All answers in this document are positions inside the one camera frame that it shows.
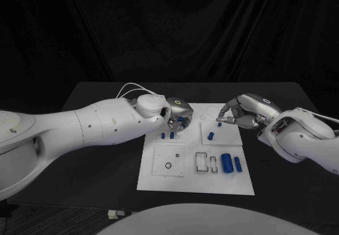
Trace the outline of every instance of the blue block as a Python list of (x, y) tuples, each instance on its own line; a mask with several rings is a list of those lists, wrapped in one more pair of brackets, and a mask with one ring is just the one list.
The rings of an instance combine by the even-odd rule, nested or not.
[(239, 159), (239, 157), (236, 157), (236, 167), (237, 167), (237, 172), (243, 172), (243, 169), (241, 169), (241, 164), (240, 164), (240, 159)]
[(213, 140), (214, 139), (214, 133), (211, 132), (208, 135), (208, 139)]
[(230, 153), (221, 155), (223, 168), (226, 173), (234, 172), (234, 164)]

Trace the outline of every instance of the blue cylinder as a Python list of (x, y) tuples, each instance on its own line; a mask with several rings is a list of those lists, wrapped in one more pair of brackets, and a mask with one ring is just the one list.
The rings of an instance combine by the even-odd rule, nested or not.
[(213, 140), (214, 139), (214, 133), (211, 132), (208, 135), (208, 139)]
[(223, 161), (223, 168), (226, 173), (234, 172), (234, 164), (231, 159), (231, 154), (226, 153), (221, 155), (221, 161)]
[(236, 157), (236, 167), (237, 167), (237, 172), (243, 172), (243, 169), (241, 169), (241, 164), (240, 164), (240, 159), (239, 159), (239, 157)]

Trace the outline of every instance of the black table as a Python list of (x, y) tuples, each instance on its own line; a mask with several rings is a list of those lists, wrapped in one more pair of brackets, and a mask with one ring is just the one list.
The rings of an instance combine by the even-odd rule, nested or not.
[[(84, 82), (63, 111), (116, 98), (125, 83)], [(140, 83), (166, 97), (191, 103), (226, 103), (256, 93), (283, 110), (303, 107), (316, 112), (296, 83)], [(142, 91), (126, 97), (135, 98)], [(339, 176), (312, 160), (286, 161), (257, 140), (259, 130), (240, 130), (256, 196), (138, 191), (145, 136), (116, 146), (94, 146), (67, 153), (32, 184), (9, 198), (12, 204), (39, 204), (142, 211), (177, 203), (211, 203), (241, 207), (295, 223), (339, 224)]]

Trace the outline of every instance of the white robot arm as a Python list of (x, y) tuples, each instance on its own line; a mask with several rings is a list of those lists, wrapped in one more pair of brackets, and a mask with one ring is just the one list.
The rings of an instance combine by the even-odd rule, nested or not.
[[(234, 117), (224, 117), (228, 110)], [(256, 94), (243, 94), (224, 106), (217, 122), (256, 129), (259, 140), (272, 146), (279, 155), (293, 163), (311, 158), (332, 173), (339, 175), (339, 137), (314, 112), (296, 108), (282, 112), (272, 101)], [(318, 115), (335, 122), (339, 120)]]
[(177, 103), (168, 100), (146, 94), (135, 100), (107, 99), (54, 114), (0, 111), (0, 200), (24, 189), (70, 151), (120, 144), (153, 132), (165, 122), (181, 130), (181, 125), (172, 125), (178, 118), (188, 127), (194, 109), (182, 99), (177, 98)]

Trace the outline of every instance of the floor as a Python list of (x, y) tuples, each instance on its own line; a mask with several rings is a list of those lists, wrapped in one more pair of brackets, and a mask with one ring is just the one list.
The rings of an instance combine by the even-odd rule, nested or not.
[[(130, 216), (109, 219), (107, 210), (42, 206), (19, 206), (8, 219), (5, 235), (96, 235), (107, 226)], [(339, 225), (305, 223), (303, 227), (321, 235), (338, 235)], [(5, 218), (0, 218), (0, 235)]]

